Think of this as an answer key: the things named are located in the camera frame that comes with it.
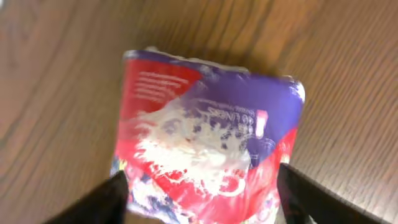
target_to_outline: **crumpled plastic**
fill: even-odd
[[[126,173],[128,209],[165,223],[274,223],[302,84],[153,49],[125,64],[111,173]]]

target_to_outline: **plastic wrapper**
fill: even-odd
[[[126,52],[125,66],[111,173],[126,173],[128,209],[165,223],[274,223],[302,84],[154,50]]]

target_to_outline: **black object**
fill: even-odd
[[[287,224],[382,223],[287,164],[281,164],[278,191]]]
[[[381,223],[339,198],[287,164],[281,164],[278,191],[287,224]],[[122,224],[129,195],[126,176],[119,171],[76,204],[46,224]]]
[[[122,224],[129,187],[123,171],[79,199],[46,224]]]

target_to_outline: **pantyliner package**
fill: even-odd
[[[112,174],[128,209],[165,223],[274,223],[305,93],[272,78],[156,50],[125,54]]]

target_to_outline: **wooden table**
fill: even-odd
[[[5,0],[2,223],[40,223],[108,177],[122,54],[148,45],[301,80],[291,164],[398,223],[396,0]]]

